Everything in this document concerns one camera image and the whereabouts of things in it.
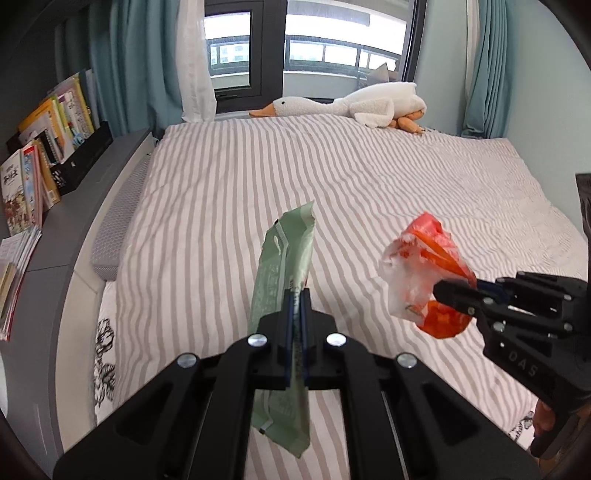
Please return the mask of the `person's right hand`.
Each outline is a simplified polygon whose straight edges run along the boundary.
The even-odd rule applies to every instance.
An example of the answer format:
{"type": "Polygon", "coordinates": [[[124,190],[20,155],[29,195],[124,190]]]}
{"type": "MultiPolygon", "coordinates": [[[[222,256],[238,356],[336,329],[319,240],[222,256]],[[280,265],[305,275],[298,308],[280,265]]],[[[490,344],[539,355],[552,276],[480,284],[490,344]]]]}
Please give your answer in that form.
{"type": "MultiPolygon", "coordinates": [[[[580,467],[586,474],[590,473],[590,403],[576,412],[577,424],[561,443],[560,448],[552,457],[538,457],[540,469],[550,472],[557,468],[580,467]]],[[[550,433],[557,421],[556,413],[546,403],[539,400],[534,412],[534,439],[550,433]]]]}

